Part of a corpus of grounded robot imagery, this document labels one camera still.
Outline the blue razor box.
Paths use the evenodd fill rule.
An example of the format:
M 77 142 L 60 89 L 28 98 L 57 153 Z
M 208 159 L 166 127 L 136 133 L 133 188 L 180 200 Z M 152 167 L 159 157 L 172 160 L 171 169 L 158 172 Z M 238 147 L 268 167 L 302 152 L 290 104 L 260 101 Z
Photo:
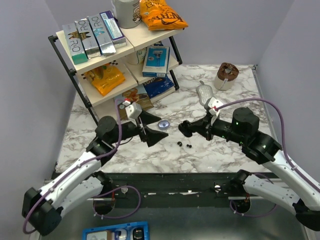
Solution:
M 148 46 L 142 68 L 143 77 L 165 78 L 170 58 L 169 46 Z

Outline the silver toothpaste box middle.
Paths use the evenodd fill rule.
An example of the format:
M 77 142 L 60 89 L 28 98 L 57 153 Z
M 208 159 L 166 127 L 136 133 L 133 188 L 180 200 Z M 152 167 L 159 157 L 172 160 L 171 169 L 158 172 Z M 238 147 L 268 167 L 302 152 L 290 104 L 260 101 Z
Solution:
M 75 21 L 84 51 L 88 59 L 100 57 L 101 52 L 87 18 Z

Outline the white cup on shelf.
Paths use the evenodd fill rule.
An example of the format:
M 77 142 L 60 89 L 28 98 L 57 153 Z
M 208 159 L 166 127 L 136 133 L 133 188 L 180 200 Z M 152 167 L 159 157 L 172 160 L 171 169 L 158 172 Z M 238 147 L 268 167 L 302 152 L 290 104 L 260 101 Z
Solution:
M 144 47 L 142 49 L 139 49 L 139 50 L 125 56 L 125 60 L 128 64 L 140 65 L 140 64 L 144 63 L 146 53 L 147 53 L 147 48 Z

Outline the blue plastic tray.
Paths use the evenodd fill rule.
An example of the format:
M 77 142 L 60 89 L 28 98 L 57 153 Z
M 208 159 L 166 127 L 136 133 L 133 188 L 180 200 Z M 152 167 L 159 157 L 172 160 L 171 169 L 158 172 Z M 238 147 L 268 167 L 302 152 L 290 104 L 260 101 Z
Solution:
M 123 223 L 82 231 L 83 240 L 149 240 L 149 227 L 146 221 Z

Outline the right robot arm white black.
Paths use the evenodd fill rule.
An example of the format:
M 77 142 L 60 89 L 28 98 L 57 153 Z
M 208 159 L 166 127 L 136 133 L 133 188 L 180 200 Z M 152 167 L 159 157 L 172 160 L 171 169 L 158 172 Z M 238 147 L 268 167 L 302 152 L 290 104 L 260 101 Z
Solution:
M 198 133 L 208 141 L 214 136 L 241 146 L 242 153 L 250 160 L 269 169 L 288 188 L 282 188 L 245 170 L 239 170 L 222 190 L 241 196 L 244 193 L 262 197 L 295 215 L 305 227 L 320 230 L 320 184 L 285 155 L 285 148 L 274 138 L 259 131 L 260 119 L 249 108 L 237 108 L 232 121 L 221 120 L 207 112 L 194 121 L 183 121 L 179 130 L 186 137 Z

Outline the purple white box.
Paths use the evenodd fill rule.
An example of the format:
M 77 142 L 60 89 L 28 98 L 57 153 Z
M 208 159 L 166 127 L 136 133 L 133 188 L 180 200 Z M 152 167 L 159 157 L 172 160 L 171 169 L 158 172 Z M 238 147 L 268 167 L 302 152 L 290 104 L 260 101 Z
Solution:
M 119 28 L 117 21 L 115 20 L 110 10 L 101 12 L 100 17 L 102 18 L 104 25 L 108 31 L 108 34 L 112 40 L 112 43 L 116 49 L 125 47 L 127 45 L 126 37 Z

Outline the silver glitter pouch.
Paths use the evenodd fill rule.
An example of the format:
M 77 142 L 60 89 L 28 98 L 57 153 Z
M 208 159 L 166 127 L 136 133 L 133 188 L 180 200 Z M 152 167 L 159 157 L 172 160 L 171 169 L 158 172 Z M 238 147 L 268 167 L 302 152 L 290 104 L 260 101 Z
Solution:
M 210 85 L 205 84 L 202 80 L 199 82 L 200 85 L 196 88 L 196 92 L 199 97 L 199 103 L 204 106 L 210 98 L 214 97 L 214 92 Z

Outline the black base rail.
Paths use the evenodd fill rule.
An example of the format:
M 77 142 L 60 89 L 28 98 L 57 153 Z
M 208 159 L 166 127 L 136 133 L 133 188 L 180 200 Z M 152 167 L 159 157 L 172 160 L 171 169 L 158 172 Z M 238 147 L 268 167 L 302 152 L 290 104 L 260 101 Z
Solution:
M 135 187 L 141 208 L 227 207 L 230 199 L 248 196 L 238 173 L 93 173 L 106 193 L 116 187 Z

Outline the black earbud charging case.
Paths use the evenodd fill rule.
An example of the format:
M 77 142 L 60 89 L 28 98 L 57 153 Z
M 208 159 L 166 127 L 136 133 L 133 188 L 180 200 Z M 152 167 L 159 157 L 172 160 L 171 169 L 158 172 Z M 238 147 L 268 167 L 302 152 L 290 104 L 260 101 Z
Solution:
M 178 125 L 179 131 L 187 138 L 193 136 L 193 132 L 189 129 L 190 122 L 188 120 L 184 120 L 182 123 Z

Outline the brown blue snack bag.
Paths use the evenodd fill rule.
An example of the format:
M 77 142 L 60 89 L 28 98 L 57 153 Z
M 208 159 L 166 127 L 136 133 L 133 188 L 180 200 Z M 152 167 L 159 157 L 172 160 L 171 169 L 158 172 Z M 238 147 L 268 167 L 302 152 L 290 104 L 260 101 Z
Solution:
M 125 111 L 125 106 L 122 103 L 120 103 L 120 101 L 124 102 L 125 99 L 128 99 L 131 102 L 138 103 L 139 105 L 141 105 L 141 108 L 145 111 L 154 107 L 147 91 L 145 90 L 145 87 L 142 84 L 118 94 L 114 99 L 119 99 L 117 106 L 121 120 L 128 119 Z

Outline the brown white cup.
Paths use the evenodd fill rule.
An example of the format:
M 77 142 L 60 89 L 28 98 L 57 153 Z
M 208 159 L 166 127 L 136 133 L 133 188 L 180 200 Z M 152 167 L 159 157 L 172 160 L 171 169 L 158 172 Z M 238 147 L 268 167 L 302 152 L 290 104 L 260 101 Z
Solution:
M 213 85 L 217 90 L 227 91 L 234 85 L 238 75 L 239 70 L 235 65 L 223 62 L 217 71 Z

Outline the grey white mug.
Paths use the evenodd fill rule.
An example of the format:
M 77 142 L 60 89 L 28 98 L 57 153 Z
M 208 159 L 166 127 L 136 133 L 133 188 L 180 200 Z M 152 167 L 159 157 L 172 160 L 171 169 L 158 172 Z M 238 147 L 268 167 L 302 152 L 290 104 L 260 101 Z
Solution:
M 132 29 L 141 23 L 139 0 L 112 0 L 112 11 L 118 25 L 123 29 Z

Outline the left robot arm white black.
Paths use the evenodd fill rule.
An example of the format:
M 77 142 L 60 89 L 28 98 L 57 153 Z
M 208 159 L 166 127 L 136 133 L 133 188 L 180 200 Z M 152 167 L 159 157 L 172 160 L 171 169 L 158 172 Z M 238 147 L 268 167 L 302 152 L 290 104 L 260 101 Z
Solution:
M 139 136 L 140 140 L 152 147 L 168 133 L 154 130 L 149 124 L 160 117 L 134 111 L 135 122 L 122 123 L 120 114 L 104 116 L 95 129 L 95 138 L 82 155 L 57 178 L 39 189 L 31 187 L 23 197 L 22 231 L 26 235 L 38 232 L 41 236 L 50 234 L 61 220 L 74 208 L 90 198 L 107 197 L 111 185 L 103 179 L 100 168 L 117 153 L 121 142 Z

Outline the purple earbud charging case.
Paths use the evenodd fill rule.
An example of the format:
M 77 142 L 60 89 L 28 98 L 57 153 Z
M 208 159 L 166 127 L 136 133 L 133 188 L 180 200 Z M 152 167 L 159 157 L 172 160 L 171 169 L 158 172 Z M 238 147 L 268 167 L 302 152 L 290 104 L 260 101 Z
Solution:
M 168 120 L 161 120 L 157 124 L 160 130 L 166 130 L 170 127 L 170 122 Z

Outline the silver blue toothpaste box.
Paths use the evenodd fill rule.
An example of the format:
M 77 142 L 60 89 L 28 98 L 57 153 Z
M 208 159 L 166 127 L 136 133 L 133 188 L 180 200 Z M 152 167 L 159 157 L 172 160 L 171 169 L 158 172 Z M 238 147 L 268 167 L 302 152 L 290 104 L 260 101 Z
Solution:
M 88 16 L 88 21 L 98 43 L 101 54 L 104 56 L 114 54 L 116 52 L 115 46 L 101 16 L 99 14 Z

